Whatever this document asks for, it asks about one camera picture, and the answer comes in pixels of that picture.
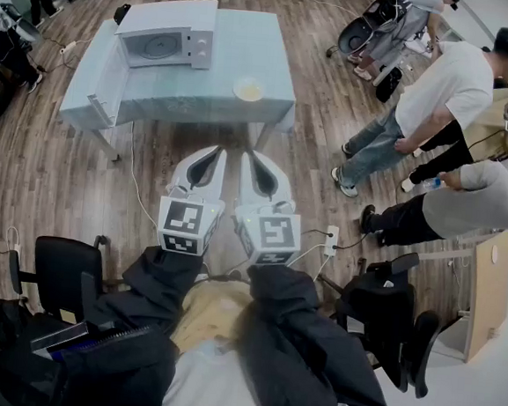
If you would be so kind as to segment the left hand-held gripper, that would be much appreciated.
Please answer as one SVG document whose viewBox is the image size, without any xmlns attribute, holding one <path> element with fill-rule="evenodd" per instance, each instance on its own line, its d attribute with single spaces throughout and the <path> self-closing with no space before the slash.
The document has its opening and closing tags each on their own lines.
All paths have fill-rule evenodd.
<svg viewBox="0 0 508 406">
<path fill-rule="evenodd" d="M 203 256 L 224 212 L 219 200 L 225 181 L 226 150 L 204 147 L 180 162 L 179 176 L 189 188 L 172 185 L 160 199 L 158 241 L 171 253 Z"/>
</svg>

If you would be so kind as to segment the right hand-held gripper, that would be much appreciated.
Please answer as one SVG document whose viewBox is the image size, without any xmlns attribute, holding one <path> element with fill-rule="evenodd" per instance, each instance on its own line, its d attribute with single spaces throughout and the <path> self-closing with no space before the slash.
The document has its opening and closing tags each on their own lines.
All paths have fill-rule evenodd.
<svg viewBox="0 0 508 406">
<path fill-rule="evenodd" d="M 288 201 L 287 175 L 272 159 L 251 150 L 242 153 L 239 177 L 242 205 L 235 210 L 236 234 L 247 264 L 288 265 L 299 253 L 301 217 L 295 203 Z M 284 201 L 255 204 L 263 199 Z"/>
</svg>

